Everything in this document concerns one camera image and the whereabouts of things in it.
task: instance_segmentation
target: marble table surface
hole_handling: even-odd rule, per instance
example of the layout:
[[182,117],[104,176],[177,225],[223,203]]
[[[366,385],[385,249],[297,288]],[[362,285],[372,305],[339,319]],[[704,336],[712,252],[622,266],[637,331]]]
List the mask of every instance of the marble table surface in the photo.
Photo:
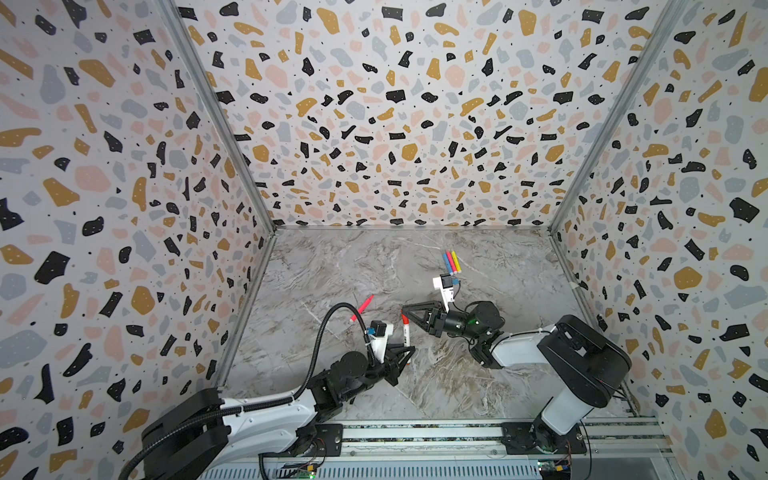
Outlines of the marble table surface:
[[[395,323],[402,342],[403,304],[440,300],[432,278],[445,272],[442,251],[455,250],[462,272],[456,304],[491,300],[520,332],[581,317],[546,233],[537,230],[281,230],[227,378],[226,396],[261,396],[298,386],[306,375],[318,326],[335,303]],[[329,320],[316,372],[350,350],[364,352],[362,333],[340,310]],[[564,388],[550,366],[484,369],[463,339],[411,328],[417,351],[395,387],[381,381],[345,406],[337,419],[528,418]],[[591,416],[629,416],[614,400]]]

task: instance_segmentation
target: terrazzo patterned wall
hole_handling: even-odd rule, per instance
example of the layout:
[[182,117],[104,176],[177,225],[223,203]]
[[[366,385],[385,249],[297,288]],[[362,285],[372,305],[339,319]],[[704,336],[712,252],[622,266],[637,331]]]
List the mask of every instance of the terrazzo patterned wall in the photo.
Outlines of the terrazzo patterned wall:
[[0,477],[117,478],[264,232],[148,2],[0,3]]
[[766,2],[691,2],[556,236],[688,478],[768,478]]
[[180,0],[277,225],[545,225],[661,0]]

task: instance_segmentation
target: yellow marker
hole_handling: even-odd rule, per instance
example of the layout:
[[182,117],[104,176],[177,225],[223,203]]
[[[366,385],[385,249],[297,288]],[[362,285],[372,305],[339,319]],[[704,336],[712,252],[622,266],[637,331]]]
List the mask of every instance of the yellow marker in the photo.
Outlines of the yellow marker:
[[459,264],[458,264],[458,257],[456,256],[456,252],[454,252],[453,250],[451,250],[451,257],[453,257],[453,264],[456,265],[456,271],[461,273],[462,272],[462,268],[461,268],[461,266],[459,266]]

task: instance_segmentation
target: blue marker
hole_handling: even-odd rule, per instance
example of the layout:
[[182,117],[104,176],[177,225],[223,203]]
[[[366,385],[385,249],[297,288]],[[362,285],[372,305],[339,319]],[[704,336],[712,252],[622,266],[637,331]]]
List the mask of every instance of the blue marker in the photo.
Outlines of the blue marker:
[[451,262],[449,262],[448,254],[446,252],[442,253],[442,259],[445,260],[445,267],[448,268],[448,273],[453,275],[453,269],[451,268]]

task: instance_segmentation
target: metal corner post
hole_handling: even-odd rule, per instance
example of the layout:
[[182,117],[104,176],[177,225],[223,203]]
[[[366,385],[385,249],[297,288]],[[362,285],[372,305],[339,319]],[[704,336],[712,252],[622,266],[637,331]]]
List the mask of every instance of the metal corner post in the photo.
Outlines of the metal corner post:
[[187,35],[187,30],[184,28],[184,21],[181,19],[176,2],[174,0],[154,0],[154,4],[157,6],[158,12],[163,18],[165,26],[168,28],[168,34],[170,35],[171,40],[178,49],[179,57],[181,57],[182,61],[187,66],[189,74],[192,77],[192,82],[197,89],[197,93],[200,95],[200,100],[203,102],[203,106],[208,111],[208,114],[214,123],[214,127],[218,130],[219,135],[221,136],[221,141],[224,144],[227,155],[232,159],[237,175],[243,181],[243,188],[248,194],[248,197],[253,204],[253,208],[256,209],[256,214],[259,220],[265,227],[267,227],[270,236],[273,237],[275,233],[274,223],[270,218],[269,212],[266,210],[264,202],[261,200],[259,189],[253,182],[253,177],[250,175],[248,166],[245,165],[243,153],[240,151],[240,147],[235,141],[234,134],[230,129],[230,124],[227,122],[224,113],[219,108],[219,101],[216,99],[213,88],[208,83],[205,69],[200,62],[200,57],[197,56],[197,52],[192,45],[192,40],[189,35]]
[[608,145],[616,128],[621,123],[621,119],[624,118],[624,113],[629,109],[631,102],[634,100],[634,96],[640,91],[640,87],[642,86],[643,80],[648,74],[650,67],[656,62],[656,58],[667,43],[667,39],[674,30],[674,26],[683,15],[683,10],[687,3],[687,0],[669,0],[661,11],[659,19],[656,20],[656,25],[654,26],[650,40],[646,42],[643,51],[640,54],[640,58],[637,60],[637,65],[630,73],[624,88],[621,89],[621,93],[619,93],[613,108],[608,112],[602,130],[600,130],[597,138],[595,138],[592,143],[584,163],[576,173],[576,178],[571,182],[571,186],[568,188],[565,198],[562,203],[560,203],[558,211],[555,212],[554,217],[552,218],[552,222],[549,225],[549,230],[551,232],[558,231],[563,224],[563,221],[568,215],[568,211],[578,197],[579,190],[584,186],[589,178],[589,174],[595,166],[597,166],[606,145]]

